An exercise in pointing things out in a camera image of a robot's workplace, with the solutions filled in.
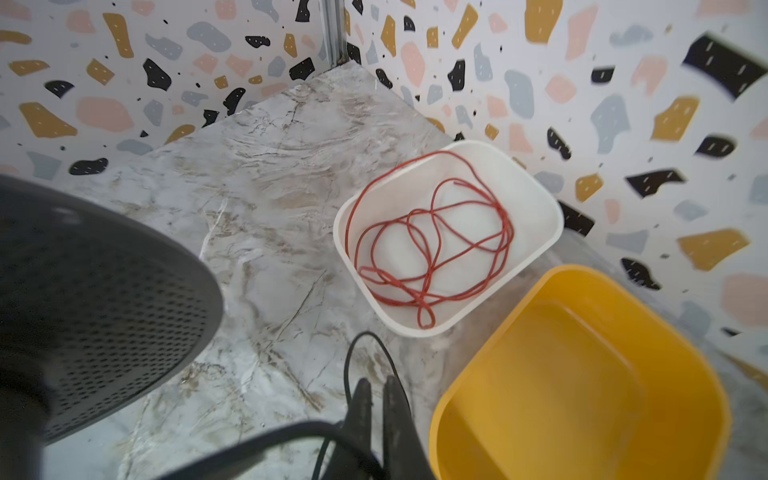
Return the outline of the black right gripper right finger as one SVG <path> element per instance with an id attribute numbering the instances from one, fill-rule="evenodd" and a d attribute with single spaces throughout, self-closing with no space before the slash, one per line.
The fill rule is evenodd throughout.
<path id="1" fill-rule="evenodd" d="M 386 479 L 434 480 L 400 382 L 389 376 L 383 393 L 383 468 Z"/>

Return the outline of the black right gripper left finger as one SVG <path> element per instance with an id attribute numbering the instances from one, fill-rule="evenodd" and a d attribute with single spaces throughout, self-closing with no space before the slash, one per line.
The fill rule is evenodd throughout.
<path id="1" fill-rule="evenodd" d="M 371 452 L 371 427 L 371 384 L 366 379 L 360 379 L 351 397 L 351 404 L 348 407 L 344 422 L 340 427 L 341 431 L 352 440 L 355 450 L 336 443 L 321 479 L 371 479 L 371 475 L 364 469 L 362 460 L 356 454 L 357 450 Z"/>

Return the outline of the grey perforated cable spool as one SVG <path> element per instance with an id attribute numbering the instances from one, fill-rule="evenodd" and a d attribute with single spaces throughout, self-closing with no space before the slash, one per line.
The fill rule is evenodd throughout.
<path id="1" fill-rule="evenodd" d="M 1 179 L 1 475 L 189 365 L 224 301 L 197 255 L 75 196 Z"/>

